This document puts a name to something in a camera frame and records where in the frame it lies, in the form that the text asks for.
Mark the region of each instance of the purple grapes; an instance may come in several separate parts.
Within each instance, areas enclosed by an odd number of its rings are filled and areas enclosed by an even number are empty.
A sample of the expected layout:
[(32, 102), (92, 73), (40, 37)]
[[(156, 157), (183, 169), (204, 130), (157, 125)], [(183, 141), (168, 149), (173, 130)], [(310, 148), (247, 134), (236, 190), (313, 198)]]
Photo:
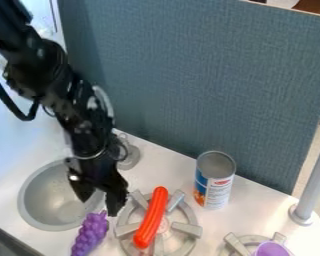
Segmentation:
[(102, 242), (109, 229), (107, 213), (89, 213), (79, 229), (71, 256), (87, 256), (89, 252)]

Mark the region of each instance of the white countertop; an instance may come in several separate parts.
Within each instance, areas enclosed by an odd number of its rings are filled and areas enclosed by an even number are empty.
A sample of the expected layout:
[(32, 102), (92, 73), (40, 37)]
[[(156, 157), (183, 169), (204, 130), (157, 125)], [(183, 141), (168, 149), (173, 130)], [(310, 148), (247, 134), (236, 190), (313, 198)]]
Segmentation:
[[(319, 217), (310, 227), (298, 226), (288, 217), (288, 208), (297, 199), (236, 177), (229, 205), (220, 210), (205, 210), (192, 197), (194, 159), (133, 136), (130, 141), (142, 153), (136, 167), (121, 172), (130, 191), (150, 193), (162, 185), (170, 193), (176, 189), (186, 193), (186, 202), (203, 227), (203, 236), (191, 255), (217, 256), (223, 237), (229, 232), (268, 237), (280, 232), (287, 236), (286, 246), (296, 256), (320, 255)], [(34, 122), (21, 122), (0, 104), (0, 150), (0, 227), (47, 256), (69, 255), (78, 229), (38, 230), (29, 226), (17, 210), (17, 194), (26, 178), (43, 165), (68, 155), (61, 128), (42, 111)], [(112, 228), (107, 238), (90, 255), (124, 255), (114, 237), (116, 219), (109, 221)]]

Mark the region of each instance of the sink basin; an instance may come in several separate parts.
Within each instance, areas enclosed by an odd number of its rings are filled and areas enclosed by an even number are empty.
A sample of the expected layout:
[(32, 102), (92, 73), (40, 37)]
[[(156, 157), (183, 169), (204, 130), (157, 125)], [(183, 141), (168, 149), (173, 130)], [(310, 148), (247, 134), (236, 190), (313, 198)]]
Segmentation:
[(78, 227), (87, 213), (104, 208), (105, 194), (100, 190), (85, 203), (78, 199), (67, 170), (63, 161), (52, 162), (25, 181), (18, 195), (18, 209), (28, 224), (46, 231), (64, 231)]

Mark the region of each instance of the stove burner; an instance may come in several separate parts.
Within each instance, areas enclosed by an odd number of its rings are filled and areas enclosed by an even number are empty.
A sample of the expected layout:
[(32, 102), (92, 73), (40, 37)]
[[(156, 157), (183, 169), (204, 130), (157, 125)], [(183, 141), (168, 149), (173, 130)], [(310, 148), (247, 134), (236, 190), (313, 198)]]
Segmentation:
[(286, 237), (278, 232), (274, 234), (272, 239), (258, 235), (236, 237), (234, 233), (229, 233), (224, 237), (226, 245), (219, 256), (251, 256), (256, 247), (269, 240), (283, 245)]
[(132, 238), (141, 224), (152, 194), (142, 195), (136, 190), (130, 195), (133, 200), (125, 206), (115, 228), (115, 235), (128, 256), (185, 256), (193, 250), (203, 229), (198, 226), (191, 207), (184, 202), (185, 193), (177, 190), (173, 196), (169, 196), (166, 215), (161, 221), (155, 241), (146, 250), (136, 248)]

